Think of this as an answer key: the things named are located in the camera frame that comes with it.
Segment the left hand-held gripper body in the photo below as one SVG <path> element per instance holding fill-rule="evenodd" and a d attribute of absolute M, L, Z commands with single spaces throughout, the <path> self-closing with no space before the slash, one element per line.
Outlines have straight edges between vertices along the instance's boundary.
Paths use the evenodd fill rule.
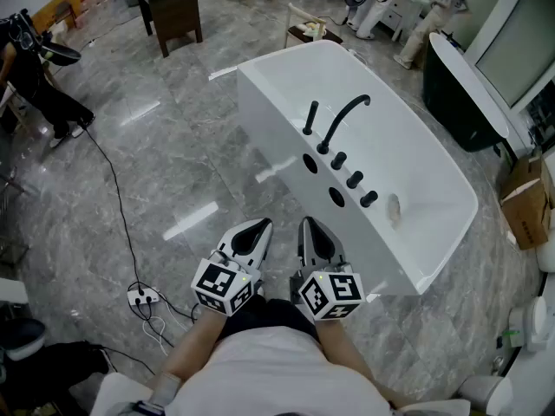
<path fill-rule="evenodd" d="M 260 279 L 260 266 L 257 270 L 246 268 L 236 257 L 215 250 L 200 261 L 191 288 L 201 305 L 232 316 L 254 296 Z"/>

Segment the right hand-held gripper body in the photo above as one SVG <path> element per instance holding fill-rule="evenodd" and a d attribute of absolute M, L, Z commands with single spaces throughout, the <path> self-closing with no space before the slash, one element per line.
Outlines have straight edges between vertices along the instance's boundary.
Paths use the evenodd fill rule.
<path fill-rule="evenodd" d="M 307 318 L 342 320 L 364 303 L 361 277 L 343 257 L 300 257 L 299 265 L 290 277 L 290 298 Z"/>

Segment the person's left forearm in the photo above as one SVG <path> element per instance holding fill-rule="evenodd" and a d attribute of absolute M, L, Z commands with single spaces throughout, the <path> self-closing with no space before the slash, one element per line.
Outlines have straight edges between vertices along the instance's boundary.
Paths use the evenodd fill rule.
<path fill-rule="evenodd" d="M 204 309 L 200 318 L 167 356 L 161 372 L 177 377 L 182 383 L 188 381 L 208 362 L 226 320 L 226 315 Z"/>

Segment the white rectangular bathtub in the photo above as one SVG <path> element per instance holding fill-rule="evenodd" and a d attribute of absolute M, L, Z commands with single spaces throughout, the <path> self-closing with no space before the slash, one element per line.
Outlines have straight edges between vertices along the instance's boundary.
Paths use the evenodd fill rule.
<path fill-rule="evenodd" d="M 297 45 L 237 67 L 241 127 L 305 212 L 343 243 L 369 294 L 419 296 L 441 273 L 478 210 L 477 196 L 455 161 L 416 113 L 344 47 Z M 317 145 L 342 108 L 329 152 Z M 319 103 L 311 135 L 310 104 Z M 347 159 L 330 167 L 337 153 Z M 363 179 L 349 189 L 355 171 Z M 366 193 L 378 199 L 360 205 Z"/>

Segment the person's black trousers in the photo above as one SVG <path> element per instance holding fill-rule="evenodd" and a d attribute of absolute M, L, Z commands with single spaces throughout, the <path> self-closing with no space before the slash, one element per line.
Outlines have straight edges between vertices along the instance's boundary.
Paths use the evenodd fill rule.
<path fill-rule="evenodd" d="M 236 333 L 269 327 L 287 327 L 300 331 L 320 342 L 315 325 L 289 301 L 283 299 L 266 300 L 256 294 L 240 308 L 233 316 L 229 317 L 217 341 Z"/>

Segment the person's white shirt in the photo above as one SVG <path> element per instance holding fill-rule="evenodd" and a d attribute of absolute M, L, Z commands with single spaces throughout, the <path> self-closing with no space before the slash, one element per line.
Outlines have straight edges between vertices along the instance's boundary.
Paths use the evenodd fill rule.
<path fill-rule="evenodd" d="M 358 372 L 332 364 L 308 335 L 256 328 L 225 338 L 184 384 L 153 389 L 122 374 L 101 383 L 91 416 L 469 416 L 466 400 L 395 410 Z"/>

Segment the black curved faucet spout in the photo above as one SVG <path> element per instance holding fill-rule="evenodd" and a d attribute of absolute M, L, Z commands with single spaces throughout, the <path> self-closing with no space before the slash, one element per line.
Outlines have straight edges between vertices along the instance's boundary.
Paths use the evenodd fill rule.
<path fill-rule="evenodd" d="M 317 145 L 317 152 L 325 155 L 329 152 L 330 149 L 330 142 L 336 133 L 339 125 L 343 121 L 343 119 L 357 106 L 360 104 L 364 104 L 368 106 L 371 102 L 371 98 L 368 94 L 361 94 L 355 97 L 352 101 L 347 103 L 342 110 L 336 115 L 335 119 L 332 121 L 328 132 L 324 136 L 323 140 Z"/>

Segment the black freestanding tub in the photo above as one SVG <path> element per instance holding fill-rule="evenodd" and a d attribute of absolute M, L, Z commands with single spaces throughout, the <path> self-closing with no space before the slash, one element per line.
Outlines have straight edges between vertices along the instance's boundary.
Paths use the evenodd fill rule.
<path fill-rule="evenodd" d="M 428 111 L 461 148 L 474 153 L 509 136 L 506 117 L 459 50 L 429 35 L 422 98 Z"/>

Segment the cardboard box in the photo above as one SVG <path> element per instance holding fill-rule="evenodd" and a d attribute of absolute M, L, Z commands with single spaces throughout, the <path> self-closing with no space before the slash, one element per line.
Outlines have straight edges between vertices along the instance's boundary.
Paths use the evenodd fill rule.
<path fill-rule="evenodd" d="M 499 202 L 521 250 L 548 242 L 555 185 L 542 154 L 516 162 L 501 186 Z"/>

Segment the white box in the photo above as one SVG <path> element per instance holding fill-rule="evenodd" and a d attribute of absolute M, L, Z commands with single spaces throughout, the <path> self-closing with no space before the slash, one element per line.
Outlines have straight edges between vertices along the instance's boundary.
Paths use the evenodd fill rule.
<path fill-rule="evenodd" d="M 29 298 L 24 283 L 0 277 L 0 302 L 27 304 Z"/>

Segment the white wooden chair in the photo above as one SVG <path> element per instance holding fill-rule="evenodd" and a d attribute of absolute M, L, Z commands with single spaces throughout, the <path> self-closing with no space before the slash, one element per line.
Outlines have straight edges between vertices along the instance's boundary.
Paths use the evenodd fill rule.
<path fill-rule="evenodd" d="M 300 34 L 299 31 L 295 29 L 295 26 L 300 23 L 320 23 L 322 28 L 319 32 L 319 37 L 317 39 L 312 39 Z M 294 6 L 292 3 L 287 5 L 287 15 L 285 19 L 285 32 L 284 32 L 284 40 L 283 40 L 283 48 L 286 49 L 288 47 L 288 43 L 290 40 L 295 41 L 296 43 L 310 43 L 320 40 L 331 41 L 341 45 L 343 43 L 343 39 L 332 32 L 328 27 L 326 21 L 322 17 L 313 16 L 307 13 L 304 10 L 299 9 L 298 7 Z"/>

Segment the dark wooden vanity cabinet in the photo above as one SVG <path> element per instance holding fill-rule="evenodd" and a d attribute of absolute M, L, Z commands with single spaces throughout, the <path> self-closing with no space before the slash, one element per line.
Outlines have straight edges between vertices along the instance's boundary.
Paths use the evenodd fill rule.
<path fill-rule="evenodd" d="M 164 58 L 169 56 L 167 41 L 195 34 L 196 43 L 203 42 L 198 0 L 138 0 L 149 36 L 153 24 Z"/>

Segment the black frying pan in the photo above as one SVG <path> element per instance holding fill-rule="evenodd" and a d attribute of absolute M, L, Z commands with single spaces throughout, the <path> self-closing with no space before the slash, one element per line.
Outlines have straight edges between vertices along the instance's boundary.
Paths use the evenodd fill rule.
<path fill-rule="evenodd" d="M 44 60 L 62 67 L 75 64 L 82 58 L 78 51 L 53 42 L 42 45 L 40 55 Z"/>

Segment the white dresser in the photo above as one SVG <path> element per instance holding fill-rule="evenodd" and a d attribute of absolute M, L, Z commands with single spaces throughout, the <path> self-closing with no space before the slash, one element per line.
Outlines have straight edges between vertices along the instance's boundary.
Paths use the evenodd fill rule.
<path fill-rule="evenodd" d="M 389 0 L 381 23 L 393 31 L 391 40 L 397 42 L 401 35 L 410 35 L 420 21 L 422 11 L 429 7 L 429 0 Z"/>

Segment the small wooden chair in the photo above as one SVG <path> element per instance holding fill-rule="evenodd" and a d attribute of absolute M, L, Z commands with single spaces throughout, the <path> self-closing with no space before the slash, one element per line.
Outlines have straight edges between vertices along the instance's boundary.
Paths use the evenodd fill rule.
<path fill-rule="evenodd" d="M 66 22 L 69 28 L 76 28 L 76 14 L 71 3 L 67 0 L 61 1 L 55 7 L 55 23 Z"/>

